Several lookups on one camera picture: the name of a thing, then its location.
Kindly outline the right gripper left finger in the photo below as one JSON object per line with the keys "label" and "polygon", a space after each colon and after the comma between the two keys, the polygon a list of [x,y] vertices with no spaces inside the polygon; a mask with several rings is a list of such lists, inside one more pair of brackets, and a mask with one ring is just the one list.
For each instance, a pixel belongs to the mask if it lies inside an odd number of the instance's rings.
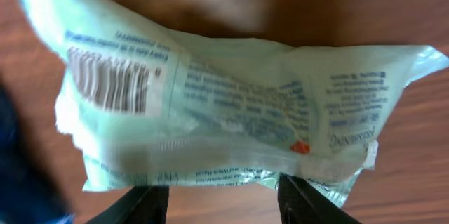
{"label": "right gripper left finger", "polygon": [[168,186],[133,187],[87,224],[165,224]]}

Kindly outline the blue Oreo cookie pack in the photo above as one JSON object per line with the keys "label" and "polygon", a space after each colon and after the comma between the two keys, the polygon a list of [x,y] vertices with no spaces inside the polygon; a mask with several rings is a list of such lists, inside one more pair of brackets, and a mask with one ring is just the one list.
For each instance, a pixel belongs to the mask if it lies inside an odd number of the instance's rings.
{"label": "blue Oreo cookie pack", "polygon": [[1,222],[67,224],[74,214],[21,146],[17,113],[1,89]]}

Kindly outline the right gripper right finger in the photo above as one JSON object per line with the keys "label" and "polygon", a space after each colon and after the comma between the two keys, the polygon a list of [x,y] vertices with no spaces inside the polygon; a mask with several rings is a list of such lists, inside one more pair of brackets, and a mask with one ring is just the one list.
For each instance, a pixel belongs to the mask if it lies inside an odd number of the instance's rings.
{"label": "right gripper right finger", "polygon": [[302,178],[282,173],[278,185],[283,224],[361,224]]}

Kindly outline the light green wipes packet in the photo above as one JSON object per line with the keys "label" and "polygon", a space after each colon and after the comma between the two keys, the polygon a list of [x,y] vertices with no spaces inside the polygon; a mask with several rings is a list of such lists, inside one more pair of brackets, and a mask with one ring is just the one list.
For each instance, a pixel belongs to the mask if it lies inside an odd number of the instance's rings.
{"label": "light green wipes packet", "polygon": [[110,0],[18,1],[65,64],[56,126],[87,191],[275,187],[286,173],[342,206],[404,88],[448,66],[430,46],[211,39]]}

